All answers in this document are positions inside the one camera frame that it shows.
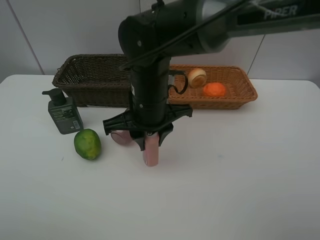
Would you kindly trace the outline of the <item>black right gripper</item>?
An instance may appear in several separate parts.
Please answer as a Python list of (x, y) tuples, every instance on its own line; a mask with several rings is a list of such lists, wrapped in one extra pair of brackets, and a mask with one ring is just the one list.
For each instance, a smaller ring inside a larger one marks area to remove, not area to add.
[(173, 131), (173, 122), (192, 115), (193, 109), (189, 104), (132, 103), (128, 110), (103, 120), (102, 123), (106, 135), (117, 130), (130, 131), (132, 140), (138, 144), (141, 151), (144, 151), (145, 133), (158, 133), (158, 145), (161, 146), (164, 139)]

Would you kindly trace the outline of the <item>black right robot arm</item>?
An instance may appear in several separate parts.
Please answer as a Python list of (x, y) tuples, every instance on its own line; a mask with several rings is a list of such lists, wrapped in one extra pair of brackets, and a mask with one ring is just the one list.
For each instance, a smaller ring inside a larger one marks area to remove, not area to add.
[(129, 108), (104, 120), (104, 131), (129, 132), (142, 151), (149, 136), (161, 144), (174, 121), (193, 114), (188, 104), (167, 102), (171, 58), (216, 53), (234, 37), (319, 26), (317, 0), (159, 0), (119, 25), (118, 40), (128, 59), (120, 69), (130, 71)]

